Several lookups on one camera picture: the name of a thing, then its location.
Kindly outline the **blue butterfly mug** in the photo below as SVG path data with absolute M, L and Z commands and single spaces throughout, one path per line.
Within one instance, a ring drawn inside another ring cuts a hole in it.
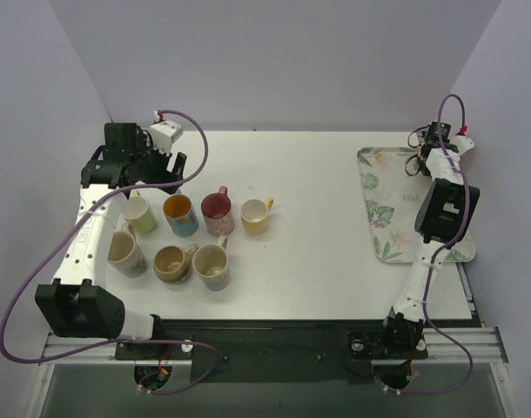
M 199 222 L 191 200 L 177 190 L 162 205 L 163 214 L 172 232 L 178 237 L 192 236 Z

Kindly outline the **light green mug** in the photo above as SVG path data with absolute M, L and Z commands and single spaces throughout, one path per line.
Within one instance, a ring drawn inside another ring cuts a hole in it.
M 142 197 L 139 192 L 131 193 L 121 215 L 140 234 L 152 233 L 157 226 L 149 201 Z

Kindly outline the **pink ghost mug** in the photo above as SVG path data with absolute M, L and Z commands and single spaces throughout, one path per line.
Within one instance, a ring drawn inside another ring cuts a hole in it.
M 225 185 L 222 185 L 217 192 L 205 196 L 200 208 L 210 235 L 227 236 L 233 232 L 232 202 Z

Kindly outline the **yellow mug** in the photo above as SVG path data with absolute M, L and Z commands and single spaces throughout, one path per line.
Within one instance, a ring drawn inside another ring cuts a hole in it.
M 273 198 L 249 199 L 241 206 L 240 218 L 247 233 L 260 235 L 265 232 L 273 204 Z

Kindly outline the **beige round mug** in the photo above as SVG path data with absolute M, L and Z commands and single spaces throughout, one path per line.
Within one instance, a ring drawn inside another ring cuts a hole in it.
M 192 258 L 198 249 L 197 244 L 185 248 L 179 246 L 161 248 L 153 259 L 154 273 L 164 283 L 182 284 L 191 273 Z

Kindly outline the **cream floral mug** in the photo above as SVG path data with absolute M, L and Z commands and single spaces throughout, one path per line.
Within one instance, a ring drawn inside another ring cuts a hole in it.
M 147 262 L 138 242 L 134 226 L 123 223 L 111 239 L 107 262 L 118 272 L 129 278 L 145 273 Z

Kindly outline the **white coral pattern mug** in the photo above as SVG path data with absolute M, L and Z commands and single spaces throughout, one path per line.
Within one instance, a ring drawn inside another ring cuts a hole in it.
M 197 276 L 211 291 L 218 292 L 229 284 L 229 256 L 226 251 L 228 238 L 218 237 L 216 244 L 201 246 L 192 259 Z

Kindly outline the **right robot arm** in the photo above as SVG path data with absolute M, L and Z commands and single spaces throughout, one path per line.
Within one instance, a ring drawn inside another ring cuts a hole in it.
M 480 198 L 480 189 L 466 185 L 460 172 L 460 156 L 474 142 L 466 136 L 465 126 L 452 138 L 450 130 L 449 124 L 432 122 L 417 152 L 420 171 L 432 184 L 414 221 L 420 235 L 415 260 L 383 329 L 375 336 L 378 350 L 389 357 L 419 349 L 430 283 L 454 245 L 465 237 Z

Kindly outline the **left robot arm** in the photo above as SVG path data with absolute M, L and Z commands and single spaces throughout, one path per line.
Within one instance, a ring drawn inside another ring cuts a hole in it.
M 186 156 L 172 155 L 181 125 L 166 119 L 143 130 L 135 123 L 107 123 L 104 144 L 81 171 L 76 229 L 49 285 L 35 302 L 58 337 L 135 340 L 146 358 L 165 350 L 154 315 L 127 308 L 106 289 L 107 257 L 130 185 L 155 184 L 172 194 L 183 178 Z

